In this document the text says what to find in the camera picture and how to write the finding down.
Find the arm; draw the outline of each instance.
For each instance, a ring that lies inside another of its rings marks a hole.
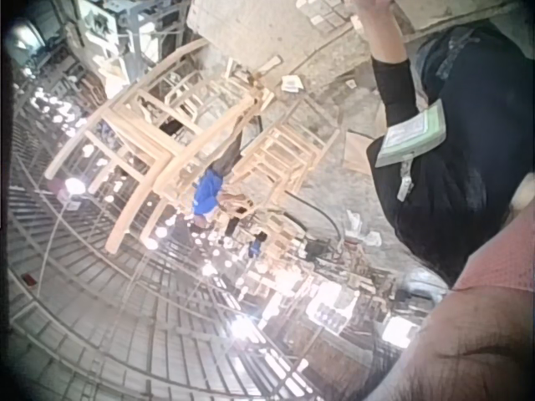
[[[387,126],[418,114],[415,86],[400,27],[390,0],[352,0],[369,41],[377,89],[385,104]]]
[[[383,63],[403,63],[408,59],[400,26],[390,10],[389,0],[354,0],[357,15],[369,42],[371,55]]]
[[[244,200],[246,200],[245,195],[232,195],[232,194],[227,194],[226,192],[222,192],[221,194],[217,196],[217,202],[220,204],[222,202],[244,201]]]

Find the person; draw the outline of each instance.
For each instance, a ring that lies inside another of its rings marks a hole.
[[[389,0],[350,0],[369,41],[386,123],[418,115],[415,83]],[[533,172],[533,61],[493,25],[454,27],[416,55],[429,104],[441,100],[446,139],[417,156],[398,199],[401,163],[376,167],[384,137],[367,149],[375,189],[397,238],[450,287],[468,257],[504,226]]]
[[[399,359],[376,359],[347,401],[535,399],[534,250],[532,202],[470,257]]]
[[[232,195],[222,191],[223,179],[232,172],[232,168],[242,158],[240,149],[242,146],[242,134],[240,132],[234,142],[225,150],[223,155],[210,164],[204,175],[197,184],[193,196],[193,222],[190,231],[200,233],[209,228],[209,221],[215,214],[217,207],[222,203],[240,201],[244,202],[247,197],[243,194]]]
[[[254,241],[249,242],[249,247],[247,249],[247,255],[249,256],[249,259],[260,256],[260,246],[262,246],[262,243],[267,239],[268,234],[266,234],[264,231],[260,231],[254,236]]]

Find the blue shirt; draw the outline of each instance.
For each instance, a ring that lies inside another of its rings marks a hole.
[[[193,214],[199,216],[213,211],[219,205],[217,194],[222,187],[223,178],[214,173],[213,170],[207,170],[199,180],[193,197]]]

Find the clip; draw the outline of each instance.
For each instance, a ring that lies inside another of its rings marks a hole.
[[[410,167],[412,166],[412,160],[409,159],[401,163],[401,185],[400,190],[398,191],[398,201],[403,202],[407,195],[412,191],[414,184],[412,183],[412,178],[410,177]]]

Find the cable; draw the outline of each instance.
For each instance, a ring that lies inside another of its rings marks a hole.
[[[311,207],[312,209],[314,209],[315,211],[317,211],[318,213],[320,213],[322,216],[324,216],[327,220],[329,220],[329,222],[333,225],[334,229],[336,230],[336,234],[338,236],[338,241],[342,241],[342,233],[340,232],[340,229],[338,228],[338,226],[336,225],[336,223],[334,222],[333,219],[330,218],[329,215],[327,215],[327,213],[325,213],[324,211],[322,211],[321,209],[319,209],[318,207],[314,206],[314,205],[311,205],[310,203],[308,203],[307,201],[299,198],[298,196],[288,192],[287,190],[284,191],[286,194],[290,195],[292,198],[294,198],[296,201],[299,201],[301,203],[303,203],[304,205],[308,206],[308,207]]]

